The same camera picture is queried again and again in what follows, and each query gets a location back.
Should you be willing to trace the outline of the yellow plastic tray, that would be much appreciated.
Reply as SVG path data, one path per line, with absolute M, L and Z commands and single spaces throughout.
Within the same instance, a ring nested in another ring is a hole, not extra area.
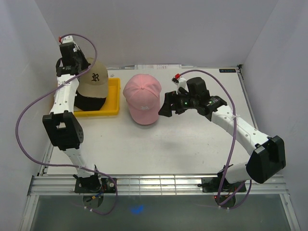
M 76 78 L 68 83 L 64 81 L 58 83 L 63 84 L 63 86 L 56 91 L 54 104 L 51 108 L 51 112 L 56 115 L 68 111 L 72 112 L 76 117 L 115 116 L 119 112 L 119 78 L 108 79 L 108 96 L 106 97 L 105 104 L 99 111 L 82 111 L 74 106 L 79 79 Z

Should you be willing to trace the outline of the pink baseball cap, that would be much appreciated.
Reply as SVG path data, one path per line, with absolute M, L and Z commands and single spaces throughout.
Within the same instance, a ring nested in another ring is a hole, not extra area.
M 134 75 L 127 82 L 123 95 L 136 123 L 151 125 L 158 120 L 161 90 L 160 82 L 149 74 Z

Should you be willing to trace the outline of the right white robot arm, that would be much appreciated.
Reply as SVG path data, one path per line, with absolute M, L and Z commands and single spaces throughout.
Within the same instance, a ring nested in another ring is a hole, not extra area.
M 225 100 L 210 95 L 202 78 L 186 80 L 176 75 L 172 82 L 176 84 L 177 90 L 165 93 L 159 115 L 171 117 L 173 113 L 180 115 L 188 109 L 195 109 L 198 114 L 232 135 L 233 141 L 239 142 L 250 156 L 246 163 L 224 167 L 217 178 L 206 183 L 205 187 L 229 191 L 236 183 L 247 180 L 262 184 L 285 168 L 285 146 L 281 137 L 270 137 L 234 115 Z

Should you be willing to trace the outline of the plain black cap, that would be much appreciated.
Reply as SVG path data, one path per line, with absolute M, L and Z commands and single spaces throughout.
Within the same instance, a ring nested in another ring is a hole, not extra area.
M 105 104 L 106 98 L 92 98 L 82 96 L 76 92 L 74 106 L 82 111 L 99 111 Z

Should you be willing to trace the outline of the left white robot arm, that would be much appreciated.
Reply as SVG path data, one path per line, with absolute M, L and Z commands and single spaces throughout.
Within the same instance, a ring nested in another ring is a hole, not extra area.
M 73 42 L 61 42 L 59 45 L 62 57 L 56 63 L 58 89 L 55 91 L 54 104 L 50 113 L 42 118 L 45 130 L 54 147 L 65 153 L 77 170 L 73 177 L 77 185 L 88 192 L 97 192 L 102 187 L 102 180 L 95 165 L 87 166 L 82 156 L 81 144 L 84 133 L 74 116 L 75 94 L 79 86 L 76 76 L 90 65 L 78 45 Z

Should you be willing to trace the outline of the white paper label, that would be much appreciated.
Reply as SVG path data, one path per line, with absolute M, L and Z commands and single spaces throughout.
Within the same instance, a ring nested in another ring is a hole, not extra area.
M 134 66 L 135 70 L 145 70 L 145 69 L 181 69 L 182 65 L 180 64 L 137 64 Z

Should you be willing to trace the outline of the aluminium front rail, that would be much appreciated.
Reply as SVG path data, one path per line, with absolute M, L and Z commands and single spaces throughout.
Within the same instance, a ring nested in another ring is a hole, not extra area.
M 198 185 L 210 181 L 214 175 L 119 175 L 119 195 L 215 195 L 217 191 L 205 191 Z M 69 175 L 33 177 L 28 195 L 76 195 L 76 179 Z M 275 175 L 263 184 L 252 182 L 250 195 L 288 194 L 282 175 Z

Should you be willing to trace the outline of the beige baseball cap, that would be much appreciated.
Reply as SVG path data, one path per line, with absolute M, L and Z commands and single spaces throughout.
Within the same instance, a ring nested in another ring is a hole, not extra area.
M 106 98 L 108 96 L 108 71 L 98 59 L 89 72 L 79 78 L 77 92 L 90 98 Z

